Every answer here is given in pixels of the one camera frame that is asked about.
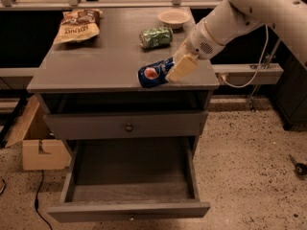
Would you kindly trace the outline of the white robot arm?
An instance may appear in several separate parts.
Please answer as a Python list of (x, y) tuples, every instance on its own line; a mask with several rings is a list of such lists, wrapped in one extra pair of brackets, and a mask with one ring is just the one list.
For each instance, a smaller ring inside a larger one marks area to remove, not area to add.
[(234, 38), (266, 25), (301, 64), (307, 62), (307, 5), (301, 0), (223, 0), (190, 31), (173, 56), (167, 81), (190, 74)]

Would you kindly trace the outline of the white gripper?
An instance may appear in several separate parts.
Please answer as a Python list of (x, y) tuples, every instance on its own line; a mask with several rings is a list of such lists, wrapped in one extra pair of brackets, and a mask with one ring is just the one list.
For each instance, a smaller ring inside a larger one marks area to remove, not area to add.
[(174, 66), (166, 75), (167, 81), (179, 81), (197, 68), (198, 57), (211, 59), (224, 49), (224, 45), (208, 32), (205, 22), (202, 19), (197, 23), (174, 53)]

